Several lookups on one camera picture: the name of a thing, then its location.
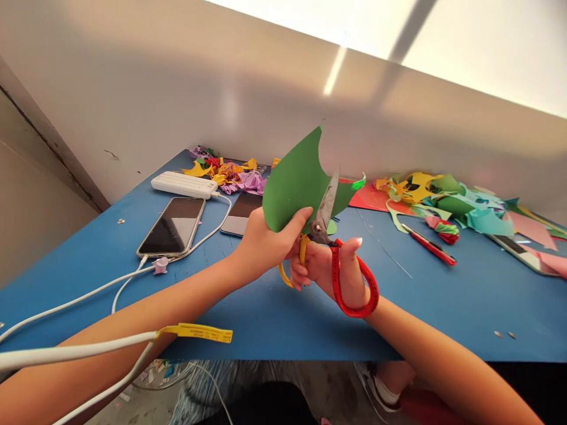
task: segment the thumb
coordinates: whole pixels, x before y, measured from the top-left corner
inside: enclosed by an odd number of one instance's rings
[[[346,241],[341,247],[339,260],[341,262],[341,290],[346,294],[350,294],[352,304],[349,305],[345,299],[345,303],[351,308],[359,308],[364,305],[364,292],[366,290],[364,278],[360,272],[356,251],[362,245],[362,238],[352,238]]]
[[[312,207],[301,208],[295,213],[293,218],[289,221],[288,225],[283,228],[281,233],[284,233],[286,237],[295,238],[300,233],[307,220],[309,220],[311,214],[313,214]]]

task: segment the right hand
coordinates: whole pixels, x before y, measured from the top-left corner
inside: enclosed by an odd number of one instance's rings
[[[361,245],[362,238],[349,239],[344,243],[339,254],[343,301],[353,309],[365,306],[370,299],[370,290],[364,283],[356,258],[356,251]],[[314,281],[332,300],[335,300],[331,276],[333,254],[328,246],[309,242],[305,253],[305,265],[302,266],[299,260],[299,241],[296,241],[286,258],[291,264],[291,284],[294,288],[301,291],[303,286],[309,286],[311,281]]]

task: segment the white cable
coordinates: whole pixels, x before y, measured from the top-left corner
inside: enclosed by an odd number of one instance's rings
[[[223,226],[224,221],[225,221],[226,218],[229,216],[229,212],[230,212],[230,210],[232,209],[232,201],[231,201],[230,199],[228,199],[226,196],[219,194],[218,192],[213,192],[211,195],[214,196],[214,197],[224,198],[224,199],[226,199],[226,200],[229,202],[229,208],[228,208],[228,210],[226,211],[226,215],[224,216],[223,221],[219,224],[219,226],[218,226],[216,229],[214,229],[211,233],[209,233],[209,234],[206,235],[203,239],[201,239],[195,246],[193,246],[193,247],[187,252],[187,254],[185,254],[185,255],[183,255],[183,256],[180,256],[180,257],[174,258],[173,260],[170,261],[170,263],[174,263],[175,261],[179,261],[179,260],[182,260],[183,258],[187,257],[189,254],[191,254],[195,249],[197,249],[203,242],[205,242],[208,238],[210,238],[214,233],[216,233],[216,232]],[[50,310],[44,311],[43,313],[36,314],[35,316],[32,316],[32,317],[27,318],[27,319],[25,319],[25,320],[23,320],[23,321],[21,321],[21,322],[19,322],[19,323],[16,323],[14,326],[12,326],[12,327],[9,328],[6,332],[4,332],[2,335],[0,335],[0,344],[1,344],[7,337],[9,337],[11,334],[13,334],[13,333],[14,333],[15,331],[17,331],[19,328],[21,328],[21,327],[24,326],[24,325],[27,325],[28,323],[34,322],[34,321],[36,321],[37,319],[41,319],[41,318],[43,318],[43,317],[45,317],[45,316],[48,316],[48,315],[50,315],[50,314],[52,314],[52,313],[61,311],[61,310],[65,309],[65,308],[67,308],[67,307],[69,307],[69,306],[72,306],[72,305],[74,305],[74,304],[76,304],[76,303],[79,303],[79,302],[81,302],[82,300],[87,299],[87,298],[90,297],[91,295],[97,294],[97,293],[99,293],[100,291],[102,291],[102,290],[108,288],[109,286],[114,285],[114,284],[117,283],[117,282],[120,282],[120,281],[123,280],[123,279],[127,279],[127,278],[129,278],[129,277],[134,277],[134,276],[136,276],[137,274],[142,274],[142,273],[148,272],[148,271],[150,271],[150,270],[153,270],[154,268],[155,268],[155,266],[152,265],[152,266],[146,267],[145,269],[140,269],[140,270],[137,270],[137,271],[135,271],[135,272],[125,274],[124,276],[119,277],[118,279],[115,279],[115,280],[113,280],[112,282],[109,282],[109,283],[107,283],[107,284],[101,286],[100,288],[97,288],[97,289],[95,289],[95,290],[92,290],[91,292],[89,292],[89,293],[87,293],[87,294],[85,294],[85,295],[83,295],[83,296],[80,296],[79,298],[75,298],[74,300],[69,301],[69,302],[67,302],[67,303],[65,303],[65,304],[62,304],[62,305],[60,305],[60,306],[58,306],[58,307],[53,307],[53,308],[50,309]]]
[[[142,258],[142,261],[140,261],[140,265],[138,266],[138,268],[136,269],[136,271],[138,271],[139,269],[141,269],[144,264],[146,263],[146,261],[148,261],[148,256],[144,255]],[[122,285],[120,287],[120,289],[118,290],[118,292],[116,293],[116,296],[114,297],[114,301],[112,302],[112,309],[110,310],[110,314],[114,314],[116,313],[116,303],[118,303],[118,297],[120,296],[120,294],[122,293],[122,291],[124,290],[124,288],[126,287],[126,285],[128,283],[130,283],[130,281],[133,279],[134,277],[129,277],[128,280],[126,282],[124,282],[124,285]]]
[[[229,413],[229,409],[226,407],[226,404],[224,403],[223,397],[220,395],[220,390],[219,390],[219,386],[217,385],[217,381],[216,379],[214,379],[214,377],[210,374],[210,372],[208,370],[206,370],[203,366],[198,365],[197,363],[193,363],[193,362],[188,362],[190,365],[192,366],[196,366],[199,369],[201,369],[203,372],[205,372],[209,378],[211,378],[211,380],[213,381],[214,387],[217,390],[217,394],[219,395],[219,400],[222,403],[223,407],[224,407],[224,411],[226,412],[226,417],[229,420],[229,424],[230,425],[234,425],[232,422],[232,418],[230,417],[230,413]]]
[[[128,382],[130,382],[136,376],[138,376],[138,374],[139,374],[138,369],[144,363],[146,356],[148,355],[148,353],[150,352],[150,350],[154,346],[154,342],[155,342],[155,340],[152,340],[146,345],[146,348],[144,349],[144,351],[142,352],[142,354],[140,355],[140,357],[136,361],[136,364],[134,365],[132,370],[128,373],[128,375],[123,377],[120,381],[118,381],[116,384],[114,384],[113,386],[111,386],[107,390],[104,390],[99,395],[94,396],[89,401],[87,401],[86,403],[82,404],[81,406],[79,406],[78,408],[73,410],[71,413],[66,414],[64,417],[62,417],[60,420],[55,422],[53,425],[63,425],[64,423],[66,423],[70,419],[74,418],[78,414],[87,410],[89,407],[98,403],[100,400],[104,400],[106,397],[113,394],[115,391],[118,391],[119,389],[124,387]]]
[[[158,336],[157,332],[127,336],[112,341],[96,344],[58,346],[53,348],[36,348],[28,350],[0,353],[0,372],[17,370],[29,366],[58,363],[92,357],[110,351],[116,351],[140,342],[152,341]]]

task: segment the blue table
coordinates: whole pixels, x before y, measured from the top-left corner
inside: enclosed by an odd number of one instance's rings
[[[4,330],[134,271],[140,242],[171,198],[149,180],[170,170],[190,168],[181,152],[112,208],[58,249],[38,261],[0,292]],[[195,240],[222,220],[226,202],[207,201]],[[445,332],[486,361],[567,362],[567,282],[543,277],[471,230],[448,249],[459,261],[448,268],[406,234],[384,212],[348,208],[337,236],[362,236],[361,258],[374,271],[383,296]],[[125,223],[117,224],[119,219]],[[422,220],[402,221],[435,240]],[[239,239],[220,233],[168,273],[134,278],[119,308],[175,284],[229,255]],[[567,251],[566,244],[562,250]],[[396,259],[408,276],[391,258]],[[28,325],[0,345],[0,351],[54,346],[110,314],[120,284],[77,306]],[[230,345],[177,339],[163,357],[184,359],[385,360],[398,354],[366,323],[344,316],[316,286],[296,292],[276,269],[233,293],[199,323],[234,330]],[[494,331],[504,335],[495,336]],[[507,336],[513,332],[517,339]]]

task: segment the yellow cable tag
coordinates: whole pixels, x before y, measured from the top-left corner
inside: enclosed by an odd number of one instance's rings
[[[158,336],[164,332],[177,334],[177,336],[181,337],[209,339],[211,341],[224,342],[225,344],[232,342],[232,331],[212,326],[196,325],[194,323],[179,323],[177,326],[166,326],[160,330]]]

